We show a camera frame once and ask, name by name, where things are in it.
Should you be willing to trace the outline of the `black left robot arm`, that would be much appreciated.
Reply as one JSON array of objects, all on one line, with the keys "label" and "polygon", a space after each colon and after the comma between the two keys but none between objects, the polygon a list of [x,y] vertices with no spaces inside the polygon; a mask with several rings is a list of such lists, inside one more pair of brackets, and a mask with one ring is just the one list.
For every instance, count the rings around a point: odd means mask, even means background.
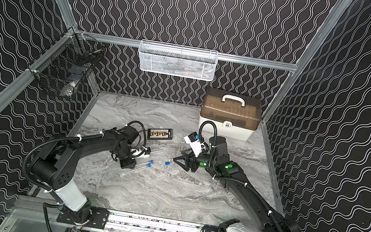
[{"label": "black left robot arm", "polygon": [[146,145],[143,123],[131,121],[90,136],[53,136],[28,152],[21,169],[29,182],[48,191],[82,223],[90,216],[91,204],[76,182],[81,166],[91,157],[108,152],[121,169],[133,169],[137,157],[147,151]]}]

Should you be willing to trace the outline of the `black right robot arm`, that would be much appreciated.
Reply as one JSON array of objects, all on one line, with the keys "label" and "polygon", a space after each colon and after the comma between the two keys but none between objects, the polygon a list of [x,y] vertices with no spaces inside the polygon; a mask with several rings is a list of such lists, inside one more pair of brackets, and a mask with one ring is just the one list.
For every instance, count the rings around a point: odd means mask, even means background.
[{"label": "black right robot arm", "polygon": [[258,192],[241,166],[230,159],[226,138],[218,134],[213,121],[184,138],[191,150],[183,150],[173,161],[186,172],[203,168],[213,180],[231,192],[256,226],[256,231],[236,219],[223,222],[217,232],[301,232],[296,222],[284,218]]}]

